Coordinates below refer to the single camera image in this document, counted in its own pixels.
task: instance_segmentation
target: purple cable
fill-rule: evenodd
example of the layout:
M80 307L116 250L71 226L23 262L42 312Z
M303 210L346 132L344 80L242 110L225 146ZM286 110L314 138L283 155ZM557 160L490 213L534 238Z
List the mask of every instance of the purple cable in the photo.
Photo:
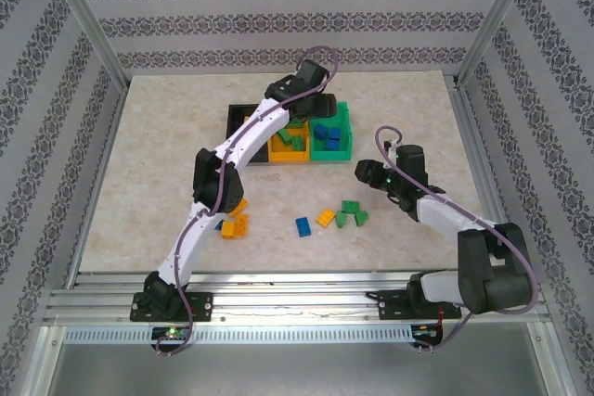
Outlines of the purple cable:
M316 46L312 46L311 48L308 48L307 50L305 50L305 52L302 54L302 56L297 61L297 70L299 70L303 60L307 57L307 55L309 55L310 53L312 53L316 50L327 50L327 51L330 51L330 53L332 54L332 71L330 72L328 78L326 78L326 80L323 81L317 87L311 88L303 93L300 93L299 95L292 96L288 99L285 99L282 102L279 102L275 106L266 110L261 115L258 115L259 119L248 122L248 125L246 125L243 128L243 130L241 130L238 133L238 135L235 137L235 139L233 139L233 141L231 142L231 144L225 151L225 155L223 156L223 160L221 161L221 169L219 171L219 187L218 187L216 201L214 203L213 208L210 211L206 211L206 209L202 209L200 212L198 212L198 214L194 218L192 218L192 220L187 224L187 226L184 228L181 235L179 236L179 240L177 240L177 245L175 246L174 276L175 276L175 286L177 287L177 292L179 293L179 297L184 302L184 306L186 307L186 311L187 311L187 335L186 335L186 338L184 339L184 341L175 350L167 352L167 353L165 353L159 349L161 342L163 340L166 340L167 337L159 338L157 340L157 344L155 345L155 349L157 350L158 355L160 355L160 356L161 355L174 356L174 355L178 354L186 347L186 345L189 343L189 341L192 337L192 330L194 327L194 319L192 317L192 308L191 308L189 302L187 301L186 294L184 293L184 290L181 287L180 280L179 280L179 267L178 267L179 251L181 250L182 242L184 241L184 238L186 237L187 232L190 230L190 228L196 223L196 221L202 215L206 214L207 216L212 217L218 212L218 209L221 206L221 201L223 200L223 185L224 185L224 181L225 181L226 161L229 158L229 155L231 153L233 153L233 148L238 143L238 141L255 125L255 123L257 123L258 121L261 121L263 118L268 116L274 110L279 109L283 106L286 106L290 102L296 101L297 99L301 99L302 97L306 97L306 96L312 95L313 93L319 92L320 90L323 90L324 88L326 88L326 85L328 85L329 82L332 81L332 79L334 78L334 76L336 75L336 73L338 71L339 55L338 55L338 52L334 48L331 48L326 45L316 45Z
M488 224L483 222L481 219L475 217L470 212L461 208L458 204L454 203L453 201L450 201L448 199L445 199L445 198L440 197L439 195L433 193L427 187L425 187L424 185L419 183L417 180L415 180L414 178L409 176L406 172L404 172L402 169L400 169L398 166L396 166L396 164L392 160L390 160L390 157L388 157L388 155L384 152L383 147L381 145L380 132L382 130L391 130L393 132L396 132L400 136L400 140L402 140L402 133L398 129L396 129L395 127L393 127L391 125L383 125L375 132L375 144L378 147L378 149L380 150L380 153L383 156L383 158L390 165L390 167L392 167L396 172L398 172L398 174L400 176L404 177L410 183L412 183L413 185L418 187L420 190L422 190L425 194L435 198L440 203L446 204L447 206L452 208L454 211L458 212L460 215L477 223L483 229L486 229L491 234L493 234L501 243L503 243L506 247L508 247L511 250L513 255L515 255L518 258L518 260L520 261L520 263L526 270L526 273L528 274L528 278L530 279L530 287L532 289L532 298L530 299L528 304L526 306L524 306L523 308L519 308L517 310L501 310L501 311L498 311L498 313L501 313L501 314L523 314L523 313L527 313L530 310L532 310L535 307L536 302L538 300L538 292L537 292L538 282L536 279L535 271L534 271L534 269L532 269L532 266L530 266L530 263L528 262L528 260L526 260L525 257L522 255L522 253L520 251L518 251L518 249L515 246L513 246L513 244L508 239L506 239L503 235L501 235L494 227L489 226ZM442 341L439 345L437 345L435 347L432 347L430 349L424 349L424 351L435 351L435 350L438 350L438 349L442 348L443 346L445 346L451 339L453 339L458 334L460 329L466 325L466 323L469 321L469 319L471 317L472 317L472 313L469 313L466 316L466 318L458 326L456 326L456 328L454 328L454 330L447 336L447 338L445 338L444 341Z

